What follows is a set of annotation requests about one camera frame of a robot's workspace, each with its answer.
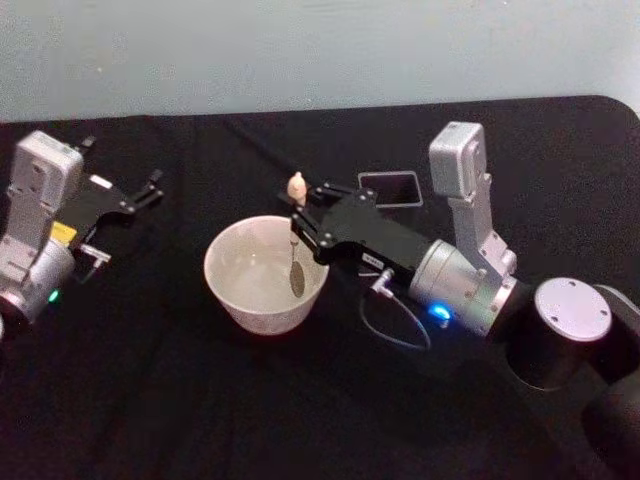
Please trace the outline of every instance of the cable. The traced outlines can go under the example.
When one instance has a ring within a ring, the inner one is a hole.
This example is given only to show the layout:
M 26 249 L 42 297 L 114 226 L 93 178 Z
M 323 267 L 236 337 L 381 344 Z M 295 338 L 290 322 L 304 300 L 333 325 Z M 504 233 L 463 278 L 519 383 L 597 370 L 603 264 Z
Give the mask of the cable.
M 382 333 L 380 330 L 376 329 L 373 325 L 371 325 L 367 320 L 367 316 L 364 312 L 364 306 L 367 301 L 367 297 L 371 293 L 372 293 L 372 290 L 367 290 L 364 293 L 364 295 L 362 295 L 362 297 L 360 298 L 360 308 L 359 308 L 360 319 L 365 324 L 365 326 L 371 331 L 371 333 L 399 347 L 410 348 L 412 350 L 419 350 L 423 352 L 431 350 L 431 338 L 429 337 L 427 330 L 424 328 L 424 325 L 422 325 L 422 322 L 420 322 L 418 317 L 416 317 L 416 315 L 409 309 L 409 307 L 407 307 L 403 302 L 398 300 L 395 296 L 388 297 L 388 298 L 393 300 L 396 303 L 396 305 L 402 308 L 404 312 L 407 314 L 407 316 L 411 319 L 411 321 L 415 324 L 415 326 L 418 328 L 418 330 L 422 334 L 422 337 L 424 338 L 424 345 L 421 345 L 418 343 L 405 342 L 404 340 L 400 340 L 399 338 L 395 338 L 390 335 L 387 335 L 386 333 Z
M 275 167 L 284 172 L 287 177 L 290 177 L 300 169 L 297 166 L 299 162 L 295 158 L 286 155 L 276 146 L 269 145 L 268 141 L 265 141 L 250 128 L 247 128 L 246 124 L 241 120 L 225 119 L 223 124 L 233 135 L 253 147 L 259 155 L 269 160 Z M 309 172 L 305 172 L 305 177 L 312 185 L 320 185 L 322 183 L 319 179 L 312 177 Z

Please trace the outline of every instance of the sticker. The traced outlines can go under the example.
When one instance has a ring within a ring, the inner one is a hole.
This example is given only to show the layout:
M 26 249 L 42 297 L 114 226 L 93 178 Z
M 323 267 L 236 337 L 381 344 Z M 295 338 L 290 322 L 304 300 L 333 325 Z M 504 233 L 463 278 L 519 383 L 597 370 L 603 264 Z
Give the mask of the sticker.
M 113 183 L 111 183 L 109 180 L 105 180 L 104 178 L 99 177 L 98 175 L 91 175 L 91 177 L 89 177 L 89 180 L 91 180 L 96 185 L 100 185 L 106 190 L 111 190 L 111 187 L 113 187 Z
M 368 253 L 363 253 L 362 254 L 362 260 L 366 263 L 368 263 L 369 265 L 373 265 L 374 267 L 376 267 L 378 270 L 382 270 L 384 269 L 384 263 L 382 263 L 380 260 L 378 260 L 377 258 L 373 258 L 371 255 L 369 255 Z
M 53 222 L 53 227 L 51 227 L 51 238 L 59 241 L 65 247 L 68 247 L 69 244 L 73 241 L 73 239 L 78 233 L 77 230 L 68 227 L 60 222 Z

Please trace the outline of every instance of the white wall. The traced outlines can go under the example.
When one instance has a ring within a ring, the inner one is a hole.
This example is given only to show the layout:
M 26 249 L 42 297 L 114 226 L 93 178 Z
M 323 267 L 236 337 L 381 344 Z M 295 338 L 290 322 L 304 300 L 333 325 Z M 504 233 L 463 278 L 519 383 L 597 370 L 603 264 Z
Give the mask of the white wall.
M 604 94 L 638 0 L 0 0 L 0 120 Z

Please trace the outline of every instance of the black table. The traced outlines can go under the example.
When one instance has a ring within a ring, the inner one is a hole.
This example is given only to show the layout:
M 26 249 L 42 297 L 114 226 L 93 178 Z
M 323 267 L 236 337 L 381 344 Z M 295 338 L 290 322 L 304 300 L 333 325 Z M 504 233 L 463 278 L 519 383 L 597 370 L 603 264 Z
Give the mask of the black table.
M 362 327 L 359 286 L 337 270 L 300 328 L 254 338 L 204 283 L 224 227 L 286 213 L 276 193 L 293 168 L 342 184 L 415 170 L 425 207 L 403 221 L 452 242 L 427 159 L 450 120 L 485 127 L 518 278 L 570 275 L 640 299 L 640 122 L 604 97 L 0 126 L 2 184 L 14 144 L 40 128 L 96 135 L 86 169 L 125 191 L 161 168 L 167 193 L 130 229 L 102 230 L 112 264 L 6 347 L 0 477 L 607 478 L 579 423 L 604 388 L 589 369 L 533 391 L 455 325 L 429 327 L 429 355 L 396 350 Z

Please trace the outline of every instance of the metal bracket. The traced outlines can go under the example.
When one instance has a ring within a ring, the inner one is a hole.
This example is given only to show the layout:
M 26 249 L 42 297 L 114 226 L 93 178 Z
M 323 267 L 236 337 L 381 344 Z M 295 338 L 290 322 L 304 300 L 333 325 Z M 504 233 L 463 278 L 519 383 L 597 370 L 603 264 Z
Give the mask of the metal bracket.
M 56 213 L 78 186 L 82 166 L 80 153 L 42 132 L 18 144 L 0 248 L 0 276 L 6 281 L 20 284 L 27 277 L 49 239 Z
M 496 289 L 516 269 L 516 254 L 493 230 L 491 175 L 486 173 L 484 129 L 479 123 L 450 122 L 429 147 L 437 195 L 453 211 L 456 247 Z
M 94 273 L 96 273 L 98 269 L 102 267 L 102 265 L 104 265 L 105 263 L 109 263 L 111 261 L 111 255 L 103 252 L 102 250 L 98 250 L 97 248 L 92 247 L 91 245 L 87 245 L 86 243 L 83 243 L 82 245 L 80 245 L 80 251 L 85 255 L 95 259 L 91 270 L 89 270 L 89 273 L 87 273 L 83 278 L 78 280 L 78 283 L 83 285 L 87 283 L 91 279 L 91 277 L 93 277 Z

